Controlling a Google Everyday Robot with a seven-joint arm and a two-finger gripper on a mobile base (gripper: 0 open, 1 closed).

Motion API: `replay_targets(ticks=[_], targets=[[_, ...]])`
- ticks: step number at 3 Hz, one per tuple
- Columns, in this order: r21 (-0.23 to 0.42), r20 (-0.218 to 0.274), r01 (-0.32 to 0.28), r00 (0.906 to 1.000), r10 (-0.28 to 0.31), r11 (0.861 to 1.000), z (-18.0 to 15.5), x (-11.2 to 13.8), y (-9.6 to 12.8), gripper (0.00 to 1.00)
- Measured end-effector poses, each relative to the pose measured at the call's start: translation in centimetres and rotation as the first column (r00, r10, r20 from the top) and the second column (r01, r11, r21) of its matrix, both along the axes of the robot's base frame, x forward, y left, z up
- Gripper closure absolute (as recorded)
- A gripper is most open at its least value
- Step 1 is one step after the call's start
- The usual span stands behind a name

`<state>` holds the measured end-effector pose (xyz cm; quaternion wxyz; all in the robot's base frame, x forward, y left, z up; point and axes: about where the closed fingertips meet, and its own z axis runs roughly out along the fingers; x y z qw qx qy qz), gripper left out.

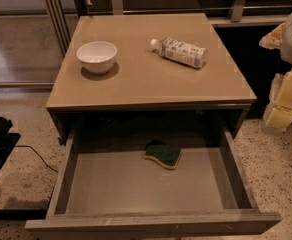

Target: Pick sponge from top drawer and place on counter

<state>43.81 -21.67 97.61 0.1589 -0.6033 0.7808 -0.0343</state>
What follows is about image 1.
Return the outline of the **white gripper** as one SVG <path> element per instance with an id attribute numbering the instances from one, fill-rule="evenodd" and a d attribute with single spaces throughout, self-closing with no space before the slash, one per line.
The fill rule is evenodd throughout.
<path id="1" fill-rule="evenodd" d="M 266 49 L 279 49 L 284 24 L 278 25 L 259 41 Z M 266 107 L 265 124 L 268 127 L 285 131 L 292 123 L 292 69 L 285 75 L 276 74 L 275 107 Z"/>

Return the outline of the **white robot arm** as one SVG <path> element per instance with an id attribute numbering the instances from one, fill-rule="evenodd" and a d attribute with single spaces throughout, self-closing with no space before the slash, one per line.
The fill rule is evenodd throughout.
<path id="1" fill-rule="evenodd" d="M 279 49 L 281 59 L 292 65 L 292 13 L 284 23 L 264 36 L 259 45 L 270 50 Z M 275 75 L 263 121 L 267 128 L 281 132 L 292 124 L 292 68 L 284 75 Z"/>

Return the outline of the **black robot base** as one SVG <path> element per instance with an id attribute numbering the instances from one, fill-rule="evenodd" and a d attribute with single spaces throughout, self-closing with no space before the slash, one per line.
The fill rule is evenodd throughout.
<path id="1" fill-rule="evenodd" d="M 19 133 L 10 133 L 12 121 L 0 117 L 0 170 L 8 159 L 20 139 Z M 28 220 L 43 219 L 46 216 L 45 209 L 0 209 L 0 220 Z"/>

